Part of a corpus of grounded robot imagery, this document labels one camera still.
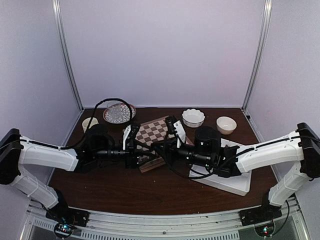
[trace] ventilation grille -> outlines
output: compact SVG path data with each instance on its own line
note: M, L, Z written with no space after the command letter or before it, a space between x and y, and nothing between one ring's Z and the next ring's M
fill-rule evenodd
M139 237L133 238L133 237L127 237L127 236L115 237L115 236L110 236L108 234L99 234L99 233L91 233L91 232L84 232L84 231L82 231L81 233L81 238L85 240L149 240L149 239L152 239L152 238L139 238ZM169 237L169 238L175 239L175 240L240 240L238 231L208 235L206 237L194 237L194 238Z
M54 227L55 227L53 223L47 222L45 220L40 220L37 218L34 219L33 225L43 229L48 229L48 230L54 230Z

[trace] patterned plate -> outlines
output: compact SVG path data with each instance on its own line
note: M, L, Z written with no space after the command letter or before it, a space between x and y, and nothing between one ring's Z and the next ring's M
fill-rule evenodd
M107 108L104 110L103 112L103 119L106 120L108 123L111 124L124 124L126 122L128 122L130 120L130 111L129 108L124 104L121 103L120 104L121 107L121 116L118 118L113 118L113 116L110 114L109 109L111 109L113 106L111 106L110 108ZM131 104L129 104L132 110L132 118L134 118L134 116L136 115L136 108L134 106L132 106Z

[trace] dark wooden table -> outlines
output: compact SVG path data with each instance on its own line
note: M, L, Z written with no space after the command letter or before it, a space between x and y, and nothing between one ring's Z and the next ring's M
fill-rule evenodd
M183 108L138 108L134 118L144 123L167 115L181 118ZM255 144L257 139L240 109L202 108L204 126L216 128L216 119L228 116L237 122L237 129L223 138L244 144ZM82 121L92 114L86 109L76 125L68 144L74 144L83 135ZM106 124L116 141L122 136L125 124L109 124L103 120L103 110L96 118ZM185 126L187 136L193 140L195 129ZM175 164L177 170L188 174L184 164ZM73 173L61 169L54 171L50 186L62 191L71 207L88 210L146 215L176 215L210 213L252 207L261 204L262 196L276 184L272 169L262 167L252 171L250 192L235 195L175 175L166 165L141 173L139 169L125 169L124 163L89 173Z

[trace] wall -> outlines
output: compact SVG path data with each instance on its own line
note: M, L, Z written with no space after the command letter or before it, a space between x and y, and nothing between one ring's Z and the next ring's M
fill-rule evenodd
M0 1L0 138L11 128L60 145L79 111L63 62L51 0ZM46 181L51 168L29 170ZM0 185L0 239L16 240L29 199Z
M93 107L106 97L120 97L139 107L240 107L264 4L264 0L61 1L83 105Z
M265 140L300 122L320 135L320 2L273 1L270 29L248 111ZM282 178L292 163L278 164ZM297 193L311 239L318 240L320 180Z

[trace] checkered board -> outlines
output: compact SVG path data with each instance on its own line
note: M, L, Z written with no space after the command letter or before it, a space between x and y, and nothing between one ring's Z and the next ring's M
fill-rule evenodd
M168 131L168 128L166 125L166 117L168 116L164 116L164 117L141 124L140 130L137 133L135 139L148 146L150 146L154 142L163 141ZM143 150L143 151L148 150L141 146L137 146L137 149ZM148 158L145 156L139 157L139 162L142 162L146 159ZM142 165L139 169L142 173L144 173L164 164L165 164L165 161L163 160L163 158L159 157L154 159L153 161L150 161Z

